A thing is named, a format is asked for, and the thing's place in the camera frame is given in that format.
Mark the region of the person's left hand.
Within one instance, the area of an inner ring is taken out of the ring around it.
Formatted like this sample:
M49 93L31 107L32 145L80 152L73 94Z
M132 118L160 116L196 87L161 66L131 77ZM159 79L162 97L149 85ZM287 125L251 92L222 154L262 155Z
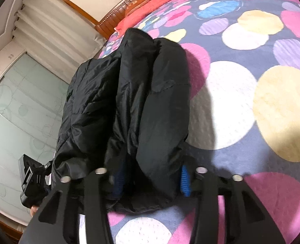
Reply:
M33 205L31 208L30 208L30 215L33 217L37 211L39 209L39 206L38 205Z

